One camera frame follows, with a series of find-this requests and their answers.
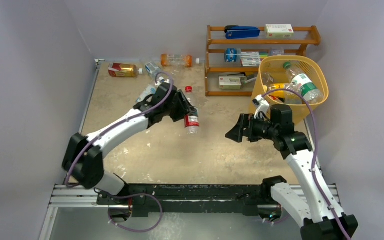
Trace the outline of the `green label bottle green cap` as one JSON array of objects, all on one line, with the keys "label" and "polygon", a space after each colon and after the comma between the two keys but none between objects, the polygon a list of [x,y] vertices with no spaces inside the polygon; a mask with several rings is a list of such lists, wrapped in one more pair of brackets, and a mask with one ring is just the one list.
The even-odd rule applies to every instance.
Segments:
[{"label": "green label bottle green cap", "polygon": [[299,93],[308,103],[317,104],[323,100],[324,94],[301,68],[293,65],[290,61],[285,62],[283,68],[292,85],[291,88]]}]

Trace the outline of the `white label bottle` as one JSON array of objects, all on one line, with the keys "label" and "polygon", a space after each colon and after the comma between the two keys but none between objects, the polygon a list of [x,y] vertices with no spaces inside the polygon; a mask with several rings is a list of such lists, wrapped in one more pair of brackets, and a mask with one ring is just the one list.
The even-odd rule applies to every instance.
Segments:
[{"label": "white label bottle", "polygon": [[136,102],[139,103],[139,102],[142,102],[145,100],[145,98],[147,96],[150,96],[150,95],[153,95],[156,93],[156,86],[154,84],[149,84],[143,91],[142,93],[139,95],[139,97],[136,99]]}]

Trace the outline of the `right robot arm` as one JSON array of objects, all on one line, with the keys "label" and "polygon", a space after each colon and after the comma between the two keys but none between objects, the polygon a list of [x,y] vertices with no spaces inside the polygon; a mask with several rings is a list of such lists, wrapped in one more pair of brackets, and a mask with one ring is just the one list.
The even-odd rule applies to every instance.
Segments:
[{"label": "right robot arm", "polygon": [[266,178],[260,196],[277,202],[300,227],[303,240],[350,240],[358,228],[354,215],[347,215],[336,201],[314,161],[316,150],[307,136],[295,130],[293,111],[285,104],[270,107],[270,119],[261,113],[241,114],[225,137],[237,143],[271,140],[295,174],[305,199],[281,177]]}]

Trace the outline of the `yellow plastic bin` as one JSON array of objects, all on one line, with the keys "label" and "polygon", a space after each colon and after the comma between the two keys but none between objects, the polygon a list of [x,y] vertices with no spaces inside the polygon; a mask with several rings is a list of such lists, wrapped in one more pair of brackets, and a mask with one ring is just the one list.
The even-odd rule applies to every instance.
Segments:
[{"label": "yellow plastic bin", "polygon": [[[309,76],[324,95],[320,103],[308,103],[298,92],[292,89],[290,80],[283,68],[285,62],[291,62]],[[270,107],[267,113],[269,119],[274,120],[281,111],[286,111],[290,115],[290,122],[298,124],[328,99],[329,88],[321,67],[314,60],[304,56],[277,55],[265,58],[259,66],[258,77],[251,95],[250,110],[254,113],[256,107],[252,100],[257,95],[262,95],[269,103]]]}]

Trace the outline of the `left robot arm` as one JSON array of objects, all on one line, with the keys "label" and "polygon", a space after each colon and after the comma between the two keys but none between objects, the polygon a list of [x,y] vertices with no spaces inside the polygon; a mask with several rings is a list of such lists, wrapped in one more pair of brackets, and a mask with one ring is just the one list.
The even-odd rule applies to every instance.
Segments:
[{"label": "left robot arm", "polygon": [[182,90],[162,83],[153,94],[137,102],[123,117],[87,135],[75,133],[69,140],[62,168],[85,189],[107,192],[118,205],[129,199],[128,184],[104,169],[106,156],[130,137],[160,123],[164,117],[183,120],[196,109]]}]

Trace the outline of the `red label bottle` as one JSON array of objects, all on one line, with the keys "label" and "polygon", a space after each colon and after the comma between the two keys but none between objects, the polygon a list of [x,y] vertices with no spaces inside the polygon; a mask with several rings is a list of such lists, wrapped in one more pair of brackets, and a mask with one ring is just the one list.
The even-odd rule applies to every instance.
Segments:
[{"label": "red label bottle", "polygon": [[184,118],[184,127],[187,134],[197,134],[200,130],[199,111],[196,105],[194,90],[192,86],[185,87],[185,96],[192,105],[193,110]]}]

